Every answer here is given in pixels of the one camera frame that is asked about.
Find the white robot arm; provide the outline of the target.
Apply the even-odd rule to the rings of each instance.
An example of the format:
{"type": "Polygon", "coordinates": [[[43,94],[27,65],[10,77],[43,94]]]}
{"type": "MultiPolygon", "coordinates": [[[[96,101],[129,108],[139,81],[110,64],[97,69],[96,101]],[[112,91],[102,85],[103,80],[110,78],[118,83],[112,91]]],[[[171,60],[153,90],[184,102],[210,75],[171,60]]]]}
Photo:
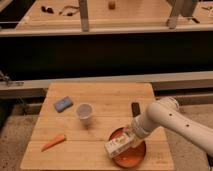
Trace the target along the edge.
{"type": "Polygon", "coordinates": [[[135,146],[159,126],[181,135],[213,157],[213,129],[184,117],[176,99],[165,97],[153,101],[132,120],[130,130],[136,138],[135,146]]]}

